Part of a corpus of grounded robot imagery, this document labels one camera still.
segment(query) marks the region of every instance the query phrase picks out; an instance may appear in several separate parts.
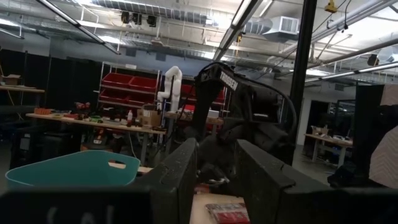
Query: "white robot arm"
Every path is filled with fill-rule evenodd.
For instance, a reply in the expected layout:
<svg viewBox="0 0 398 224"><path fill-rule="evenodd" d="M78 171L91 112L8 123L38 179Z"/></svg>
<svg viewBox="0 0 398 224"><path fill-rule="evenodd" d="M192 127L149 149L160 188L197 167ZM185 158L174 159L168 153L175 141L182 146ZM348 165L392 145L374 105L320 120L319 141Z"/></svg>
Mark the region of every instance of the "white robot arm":
<svg viewBox="0 0 398 224"><path fill-rule="evenodd" d="M181 94L181 81L182 81L182 72L177 66L171 67L165 74L164 80L164 91L160 91L157 93L157 100L159 101L157 104L157 109L161 110L164 99L170 96L170 92L172 91L172 106L170 111L177 111L178 110L178 103L180 101L180 94Z"/></svg>

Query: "red package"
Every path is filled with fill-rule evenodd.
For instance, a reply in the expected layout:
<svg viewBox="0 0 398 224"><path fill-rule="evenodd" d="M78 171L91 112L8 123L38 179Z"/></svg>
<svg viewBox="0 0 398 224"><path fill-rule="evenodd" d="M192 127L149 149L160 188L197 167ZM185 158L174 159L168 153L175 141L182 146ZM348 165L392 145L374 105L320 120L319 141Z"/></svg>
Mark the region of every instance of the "red package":
<svg viewBox="0 0 398 224"><path fill-rule="evenodd" d="M218 224L250 224L244 203L223 203L205 205Z"/></svg>

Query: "bottle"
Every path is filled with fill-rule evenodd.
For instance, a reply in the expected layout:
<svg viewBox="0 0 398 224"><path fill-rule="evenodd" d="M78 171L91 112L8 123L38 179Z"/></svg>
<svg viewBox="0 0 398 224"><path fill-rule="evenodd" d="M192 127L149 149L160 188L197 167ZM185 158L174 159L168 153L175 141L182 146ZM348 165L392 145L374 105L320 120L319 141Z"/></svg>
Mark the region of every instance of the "bottle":
<svg viewBox="0 0 398 224"><path fill-rule="evenodd" d="M131 124L132 124L132 112L130 110L127 115L127 127L131 127Z"/></svg>

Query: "box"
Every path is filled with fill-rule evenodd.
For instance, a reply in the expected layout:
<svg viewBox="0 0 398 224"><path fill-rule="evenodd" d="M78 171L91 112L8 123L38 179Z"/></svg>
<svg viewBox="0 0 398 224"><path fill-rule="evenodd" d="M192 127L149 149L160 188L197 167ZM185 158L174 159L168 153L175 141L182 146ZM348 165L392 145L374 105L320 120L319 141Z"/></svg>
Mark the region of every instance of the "box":
<svg viewBox="0 0 398 224"><path fill-rule="evenodd" d="M319 128L319 127L315 127L315 126L311 126L312 128L312 134L328 134L329 129L327 128Z"/></svg>
<svg viewBox="0 0 398 224"><path fill-rule="evenodd" d="M1 81L4 82L6 85L18 85L18 80L20 79L20 77L20 75L9 75L7 77L2 75Z"/></svg>
<svg viewBox="0 0 398 224"><path fill-rule="evenodd" d="M162 114L160 111L138 109L137 118L142 121L143 126L158 127L162 122Z"/></svg>

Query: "concrete floor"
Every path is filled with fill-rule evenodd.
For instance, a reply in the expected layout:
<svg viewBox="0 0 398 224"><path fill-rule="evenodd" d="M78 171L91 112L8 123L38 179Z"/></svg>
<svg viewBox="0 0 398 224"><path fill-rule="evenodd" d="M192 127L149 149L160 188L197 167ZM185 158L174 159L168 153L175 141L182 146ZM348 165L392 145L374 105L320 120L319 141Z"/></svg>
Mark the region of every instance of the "concrete floor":
<svg viewBox="0 0 398 224"><path fill-rule="evenodd" d="M4 193L7 189L7 182L4 175L9 168L9 160L11 156L10 147L10 144L0 143L0 194ZM335 171L334 168L320 163L312 163L310 159L302 155L302 149L302 146L297 146L296 148L293 168L328 185L327 177Z"/></svg>

